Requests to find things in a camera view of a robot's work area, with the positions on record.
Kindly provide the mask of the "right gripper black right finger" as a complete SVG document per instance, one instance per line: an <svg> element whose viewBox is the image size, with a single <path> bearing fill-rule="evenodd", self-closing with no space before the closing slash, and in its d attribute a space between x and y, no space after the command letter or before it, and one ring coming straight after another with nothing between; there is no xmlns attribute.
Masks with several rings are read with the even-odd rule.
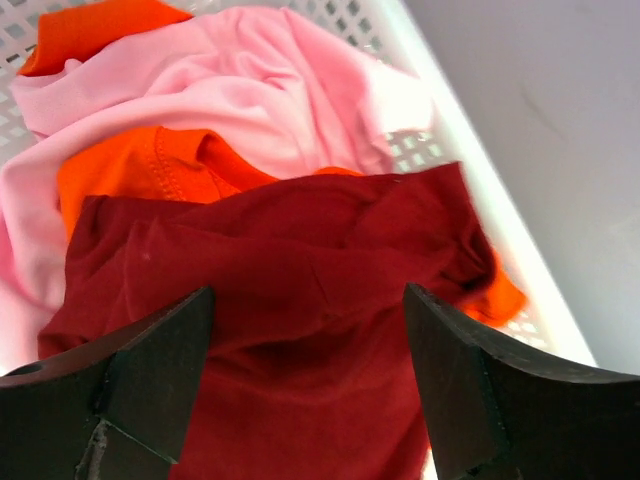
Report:
<svg viewBox="0 0 640 480"><path fill-rule="evenodd" d="M639 379L487 327L410 284L409 346L441 479L635 479Z"/></svg>

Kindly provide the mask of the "dark red t shirt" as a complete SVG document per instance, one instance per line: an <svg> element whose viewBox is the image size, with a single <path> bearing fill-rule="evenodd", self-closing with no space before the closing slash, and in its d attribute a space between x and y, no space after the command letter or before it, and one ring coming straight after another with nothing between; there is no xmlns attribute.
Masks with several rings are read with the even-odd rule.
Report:
<svg viewBox="0 0 640 480"><path fill-rule="evenodd" d="M214 329L175 479L417 479L428 448L403 291L495 275L461 167L317 175L211 204L88 200L47 358L203 287Z"/></svg>

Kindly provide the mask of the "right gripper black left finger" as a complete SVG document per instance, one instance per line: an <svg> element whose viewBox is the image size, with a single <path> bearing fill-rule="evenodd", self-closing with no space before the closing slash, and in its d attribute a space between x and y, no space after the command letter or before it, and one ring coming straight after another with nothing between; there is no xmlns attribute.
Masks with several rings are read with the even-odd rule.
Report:
<svg viewBox="0 0 640 480"><path fill-rule="evenodd" d="M214 294L202 288L2 376L2 478L168 478L192 416L213 310Z"/></svg>

